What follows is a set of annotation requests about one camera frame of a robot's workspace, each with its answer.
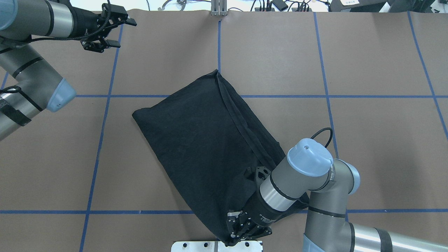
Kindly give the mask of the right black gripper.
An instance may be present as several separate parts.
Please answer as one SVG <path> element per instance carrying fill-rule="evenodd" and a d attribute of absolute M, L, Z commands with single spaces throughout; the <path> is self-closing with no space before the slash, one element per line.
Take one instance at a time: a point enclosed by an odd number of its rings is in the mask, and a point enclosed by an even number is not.
<path fill-rule="evenodd" d="M 240 216 L 245 213 L 251 221 L 240 221 Z M 230 211 L 226 214 L 226 225 L 229 238 L 226 245 L 235 245 L 246 240 L 256 240 L 273 233 L 270 225 L 291 215 L 288 212 L 280 212 L 269 207 L 258 196 L 251 196 L 240 211 Z"/>

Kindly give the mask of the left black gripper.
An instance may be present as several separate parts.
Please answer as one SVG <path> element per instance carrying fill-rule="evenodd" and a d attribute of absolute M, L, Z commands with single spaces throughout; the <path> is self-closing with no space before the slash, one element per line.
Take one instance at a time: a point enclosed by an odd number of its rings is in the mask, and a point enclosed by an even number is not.
<path fill-rule="evenodd" d="M 80 38 L 82 36 L 95 33 L 103 24 L 104 27 L 118 27 L 126 24 L 137 26 L 134 19 L 130 18 L 123 6 L 110 3 L 102 4 L 102 13 L 96 14 L 88 10 L 77 7 L 70 7 L 73 19 L 73 28 L 70 38 Z M 121 44 L 115 40 L 81 41 L 83 49 L 95 53 L 103 53 L 108 48 L 120 48 Z"/>

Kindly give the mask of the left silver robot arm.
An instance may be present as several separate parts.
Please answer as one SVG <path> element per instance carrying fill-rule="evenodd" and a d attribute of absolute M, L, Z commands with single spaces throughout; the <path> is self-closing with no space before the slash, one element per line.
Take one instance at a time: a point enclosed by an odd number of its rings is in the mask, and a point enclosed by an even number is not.
<path fill-rule="evenodd" d="M 101 13 L 74 7 L 69 0 L 2 0 L 0 63 L 16 84 L 1 88 L 1 139 L 44 110 L 61 110 L 77 94 L 33 42 L 79 41 L 84 50 L 103 53 L 121 46 L 107 37 L 128 24 L 137 25 L 123 6 L 109 0 Z"/>

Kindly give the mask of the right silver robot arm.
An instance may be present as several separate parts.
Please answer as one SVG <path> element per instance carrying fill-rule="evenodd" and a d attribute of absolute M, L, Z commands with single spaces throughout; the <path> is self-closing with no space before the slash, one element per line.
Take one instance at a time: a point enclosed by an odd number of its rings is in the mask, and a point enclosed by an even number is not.
<path fill-rule="evenodd" d="M 304 252 L 446 252 L 447 246 L 427 240 L 353 224 L 346 220 L 348 197 L 360 186 L 355 167 L 314 139 L 301 139 L 240 211 L 227 214 L 232 247 L 272 233 L 270 226 L 308 191 Z"/>

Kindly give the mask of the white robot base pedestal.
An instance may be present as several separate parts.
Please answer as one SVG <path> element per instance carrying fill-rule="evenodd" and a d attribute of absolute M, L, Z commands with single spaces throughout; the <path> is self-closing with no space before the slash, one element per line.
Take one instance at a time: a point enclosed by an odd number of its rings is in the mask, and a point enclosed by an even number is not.
<path fill-rule="evenodd" d="M 221 241 L 178 241 L 171 246 L 171 252 L 263 252 L 263 243 L 242 241 L 227 246 Z"/>

